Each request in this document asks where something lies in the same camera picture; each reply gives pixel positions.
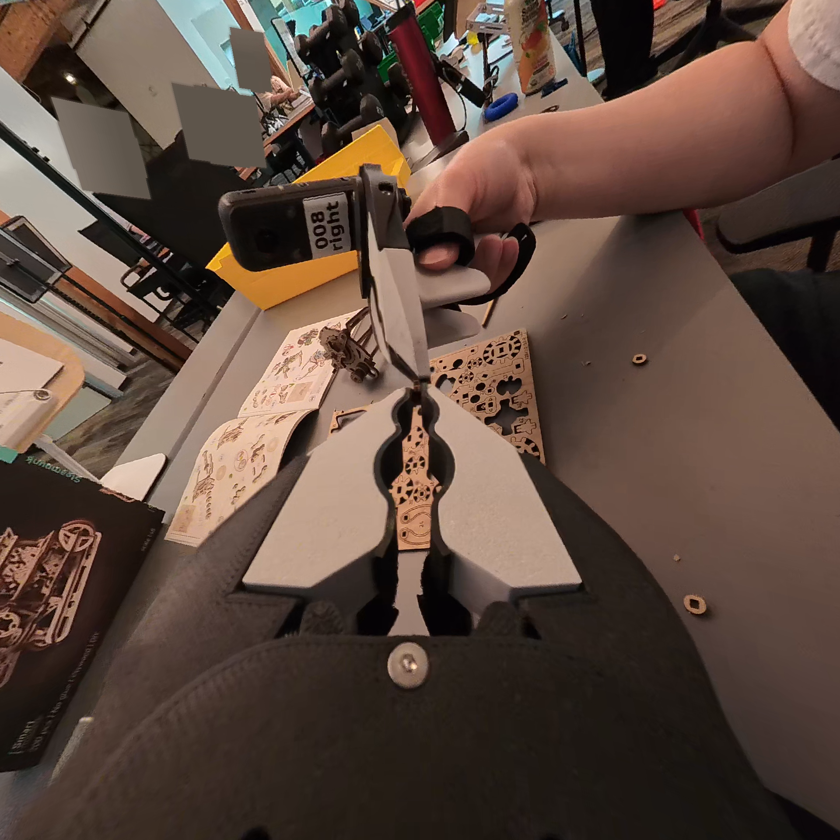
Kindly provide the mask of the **dark red tall tumbler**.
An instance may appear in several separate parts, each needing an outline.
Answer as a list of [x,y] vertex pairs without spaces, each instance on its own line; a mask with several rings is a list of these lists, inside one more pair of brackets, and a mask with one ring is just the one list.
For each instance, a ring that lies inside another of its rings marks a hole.
[[465,129],[456,130],[430,51],[417,22],[415,6],[406,3],[388,18],[385,31],[391,40],[412,90],[413,101],[433,147],[413,166],[413,172],[455,151],[469,140]]

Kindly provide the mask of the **person's right hand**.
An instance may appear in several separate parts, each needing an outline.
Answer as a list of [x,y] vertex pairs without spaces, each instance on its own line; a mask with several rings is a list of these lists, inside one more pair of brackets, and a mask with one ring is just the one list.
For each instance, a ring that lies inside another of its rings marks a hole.
[[471,265],[496,291],[518,260],[518,242],[501,238],[516,224],[545,217],[550,209],[552,170],[545,134],[558,113],[518,119],[470,141],[413,204],[405,226],[438,207],[469,216],[474,232],[485,236]]

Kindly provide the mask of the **white cardboard piece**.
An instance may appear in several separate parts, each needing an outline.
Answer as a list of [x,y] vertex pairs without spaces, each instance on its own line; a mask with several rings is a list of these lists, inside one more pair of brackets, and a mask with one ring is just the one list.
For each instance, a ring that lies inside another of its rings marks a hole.
[[116,465],[101,478],[100,492],[123,501],[146,502],[166,462],[164,454],[155,454]]

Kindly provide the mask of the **green plastic crate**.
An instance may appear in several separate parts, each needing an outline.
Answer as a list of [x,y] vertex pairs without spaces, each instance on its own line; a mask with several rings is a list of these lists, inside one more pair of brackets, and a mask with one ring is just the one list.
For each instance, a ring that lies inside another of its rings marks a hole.
[[385,21],[385,33],[392,45],[391,54],[396,58],[383,59],[380,68],[389,70],[395,63],[401,63],[409,73],[419,67],[424,52],[438,67],[441,65],[436,46],[451,34],[451,16],[446,10],[446,2],[428,2],[417,11],[414,2],[399,7]]

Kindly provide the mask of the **wooden parts sheet with gears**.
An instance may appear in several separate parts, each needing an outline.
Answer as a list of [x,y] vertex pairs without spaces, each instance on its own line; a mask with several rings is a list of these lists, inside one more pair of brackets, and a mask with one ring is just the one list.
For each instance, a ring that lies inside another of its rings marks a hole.
[[[520,453],[545,463],[529,337],[524,329],[485,339],[432,360],[432,381],[448,398],[504,437]],[[430,547],[432,504],[440,491],[429,465],[420,407],[402,440],[402,472],[390,493],[400,551]]]

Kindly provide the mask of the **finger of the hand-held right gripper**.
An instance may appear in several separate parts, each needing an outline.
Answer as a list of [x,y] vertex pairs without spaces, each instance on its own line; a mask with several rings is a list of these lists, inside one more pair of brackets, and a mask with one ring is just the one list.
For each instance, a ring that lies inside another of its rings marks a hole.
[[367,301],[383,360],[413,383],[429,382],[427,336],[412,253],[404,248],[367,246]]

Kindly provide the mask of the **white shirt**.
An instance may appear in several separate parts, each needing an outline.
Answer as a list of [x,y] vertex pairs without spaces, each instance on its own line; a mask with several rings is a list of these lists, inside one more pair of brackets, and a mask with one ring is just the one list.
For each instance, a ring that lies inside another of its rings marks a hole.
[[791,1],[788,36],[803,71],[839,91],[839,1]]

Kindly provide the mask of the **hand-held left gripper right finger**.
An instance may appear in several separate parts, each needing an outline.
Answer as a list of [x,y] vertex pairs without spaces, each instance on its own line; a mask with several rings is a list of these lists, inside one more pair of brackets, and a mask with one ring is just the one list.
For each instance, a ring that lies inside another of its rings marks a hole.
[[493,602],[578,591],[581,575],[527,470],[542,464],[435,387],[423,407],[443,484],[433,545],[451,563],[448,592],[479,615]]

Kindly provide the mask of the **dark trousers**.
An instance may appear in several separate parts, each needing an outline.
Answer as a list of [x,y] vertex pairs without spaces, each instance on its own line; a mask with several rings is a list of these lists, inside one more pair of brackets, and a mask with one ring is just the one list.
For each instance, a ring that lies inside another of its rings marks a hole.
[[730,280],[839,427],[839,271],[760,268]]

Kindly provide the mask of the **dark flat panel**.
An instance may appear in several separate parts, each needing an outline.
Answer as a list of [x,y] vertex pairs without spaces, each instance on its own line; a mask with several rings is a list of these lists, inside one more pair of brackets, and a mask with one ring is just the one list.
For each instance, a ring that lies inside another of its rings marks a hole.
[[234,167],[194,161],[183,131],[146,165],[150,199],[107,193],[95,197],[135,227],[195,266],[205,267],[226,244],[218,202],[253,188]]

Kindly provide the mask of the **black dumbbell rack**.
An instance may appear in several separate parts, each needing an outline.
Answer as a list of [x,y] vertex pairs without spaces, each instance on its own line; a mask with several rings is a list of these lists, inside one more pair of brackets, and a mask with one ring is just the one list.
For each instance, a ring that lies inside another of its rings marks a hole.
[[319,26],[293,40],[297,56],[313,70],[308,90],[321,115],[325,156],[383,119],[397,144],[406,139],[418,117],[407,76],[396,53],[386,54],[377,35],[362,27],[355,2],[329,5]]

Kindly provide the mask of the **orange juice bottle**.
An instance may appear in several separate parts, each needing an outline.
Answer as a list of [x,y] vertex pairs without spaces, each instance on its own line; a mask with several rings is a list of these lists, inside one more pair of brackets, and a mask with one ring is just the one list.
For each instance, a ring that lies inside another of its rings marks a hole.
[[506,15],[521,92],[528,97],[555,77],[548,11],[544,1],[517,1]]

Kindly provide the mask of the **instruction booklet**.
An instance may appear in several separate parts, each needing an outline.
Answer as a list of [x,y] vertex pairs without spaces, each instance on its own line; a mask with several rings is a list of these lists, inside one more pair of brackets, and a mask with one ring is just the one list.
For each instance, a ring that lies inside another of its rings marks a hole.
[[335,370],[324,328],[354,327],[366,310],[292,330],[233,419],[205,442],[165,539],[196,547],[277,474],[289,439],[317,412]]

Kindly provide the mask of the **yellow plastic bin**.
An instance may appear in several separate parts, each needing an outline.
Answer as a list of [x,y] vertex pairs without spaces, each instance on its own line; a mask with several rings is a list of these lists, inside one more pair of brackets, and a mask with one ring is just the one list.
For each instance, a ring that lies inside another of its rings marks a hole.
[[[395,137],[375,123],[365,129],[359,139],[353,140],[338,153],[300,176],[295,184],[356,175],[362,164],[379,165],[385,174],[394,176],[401,187],[406,187],[411,175],[410,166],[395,142]],[[243,268],[232,255],[230,246],[224,245],[210,259],[206,268],[244,294],[261,310],[267,310],[341,277],[357,266],[358,254],[351,251],[344,255],[325,256],[292,266],[253,272]]]

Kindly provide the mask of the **person's right forearm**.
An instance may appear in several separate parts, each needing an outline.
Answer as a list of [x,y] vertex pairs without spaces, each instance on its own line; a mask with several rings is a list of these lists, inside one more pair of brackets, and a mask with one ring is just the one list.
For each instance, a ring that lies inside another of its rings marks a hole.
[[558,113],[548,218],[652,214],[745,197],[839,148],[839,94],[789,43],[791,2],[760,37],[716,50],[643,90]]

